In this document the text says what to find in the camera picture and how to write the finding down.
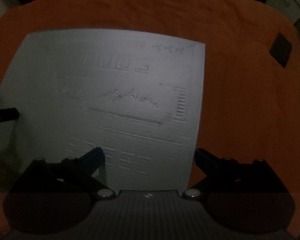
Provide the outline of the white box lid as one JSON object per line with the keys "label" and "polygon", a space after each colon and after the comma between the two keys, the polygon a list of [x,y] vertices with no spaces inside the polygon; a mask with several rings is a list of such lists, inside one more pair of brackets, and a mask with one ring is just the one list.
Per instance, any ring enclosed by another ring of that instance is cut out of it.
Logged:
{"label": "white box lid", "polygon": [[0,85],[0,155],[24,171],[95,147],[114,191],[187,188],[202,111],[203,43],[114,29],[26,35]]}

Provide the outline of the small black square object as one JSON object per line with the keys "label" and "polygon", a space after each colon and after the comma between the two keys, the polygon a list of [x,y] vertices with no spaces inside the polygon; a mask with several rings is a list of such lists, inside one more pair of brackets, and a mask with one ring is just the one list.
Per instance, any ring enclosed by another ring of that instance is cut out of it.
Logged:
{"label": "small black square object", "polygon": [[279,33],[275,38],[269,53],[277,61],[278,64],[285,68],[288,63],[291,51],[292,44],[281,33]]}

